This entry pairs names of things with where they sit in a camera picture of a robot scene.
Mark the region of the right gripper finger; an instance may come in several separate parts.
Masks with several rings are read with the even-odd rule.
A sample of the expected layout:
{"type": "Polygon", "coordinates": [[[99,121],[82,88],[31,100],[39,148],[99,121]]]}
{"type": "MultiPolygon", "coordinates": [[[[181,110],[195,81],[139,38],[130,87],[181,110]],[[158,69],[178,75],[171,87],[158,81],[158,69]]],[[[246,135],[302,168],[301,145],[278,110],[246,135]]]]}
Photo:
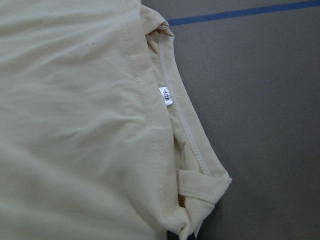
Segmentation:
{"type": "Polygon", "coordinates": [[[174,232],[167,231],[166,239],[167,240],[179,240],[179,236],[177,234],[175,234],[174,232]]]}

